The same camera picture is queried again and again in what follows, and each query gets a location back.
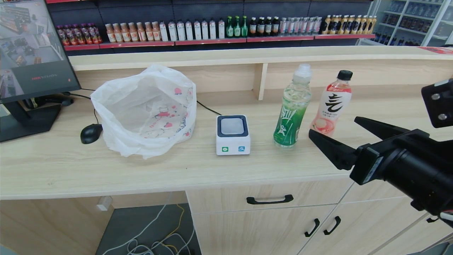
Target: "computer mouse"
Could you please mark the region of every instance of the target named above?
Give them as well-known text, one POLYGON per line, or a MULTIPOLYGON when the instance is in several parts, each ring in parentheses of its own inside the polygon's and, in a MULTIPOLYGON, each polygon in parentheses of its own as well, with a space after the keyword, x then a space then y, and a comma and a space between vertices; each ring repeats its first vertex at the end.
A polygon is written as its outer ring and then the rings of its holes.
POLYGON ((80 140, 83 144, 89 144, 95 142, 102 133, 102 125, 101 124, 91 124, 86 126, 80 132, 80 140))

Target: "monitor screen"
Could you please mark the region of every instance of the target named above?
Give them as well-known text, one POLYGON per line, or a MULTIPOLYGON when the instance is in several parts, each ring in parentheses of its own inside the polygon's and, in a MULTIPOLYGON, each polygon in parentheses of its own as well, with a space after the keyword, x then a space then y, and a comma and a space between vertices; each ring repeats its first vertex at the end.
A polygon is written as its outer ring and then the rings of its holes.
POLYGON ((0 3, 0 103, 80 89, 44 0, 0 3))

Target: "robotic arm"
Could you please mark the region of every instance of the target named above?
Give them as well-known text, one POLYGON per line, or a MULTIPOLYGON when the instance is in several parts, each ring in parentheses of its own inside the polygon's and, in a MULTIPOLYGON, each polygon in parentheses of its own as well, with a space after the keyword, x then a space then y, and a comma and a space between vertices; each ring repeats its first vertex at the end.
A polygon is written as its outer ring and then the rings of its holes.
MULTIPOLYGON (((435 128, 453 126, 453 79, 422 88, 435 128)), ((408 130, 368 118, 355 123, 382 141, 357 149, 310 130, 308 137, 338 169, 363 185, 378 179, 412 198, 411 205, 426 210, 453 228, 453 140, 438 142, 419 129, 408 130)))

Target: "white plastic bag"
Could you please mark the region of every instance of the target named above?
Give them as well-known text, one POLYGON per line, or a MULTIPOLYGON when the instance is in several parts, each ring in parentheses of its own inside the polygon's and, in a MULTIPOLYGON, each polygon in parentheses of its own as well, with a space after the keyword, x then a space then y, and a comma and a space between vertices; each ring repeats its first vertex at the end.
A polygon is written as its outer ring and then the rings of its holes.
POLYGON ((184 74, 151 65, 138 75, 111 80, 91 94, 107 146, 144 159, 189 139, 195 126, 195 84, 184 74))

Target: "bottle cap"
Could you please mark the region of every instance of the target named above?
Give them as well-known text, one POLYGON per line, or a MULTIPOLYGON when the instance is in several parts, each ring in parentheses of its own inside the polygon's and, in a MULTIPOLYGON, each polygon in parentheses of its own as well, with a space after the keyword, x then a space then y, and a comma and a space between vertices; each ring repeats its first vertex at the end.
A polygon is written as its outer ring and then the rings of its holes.
POLYGON ((352 77, 352 72, 348 70, 341 70, 338 72, 337 79, 343 80, 343 81, 350 81, 352 77))
POLYGON ((294 76, 298 77, 311 77, 312 71, 309 64, 300 64, 299 67, 294 72, 294 76))

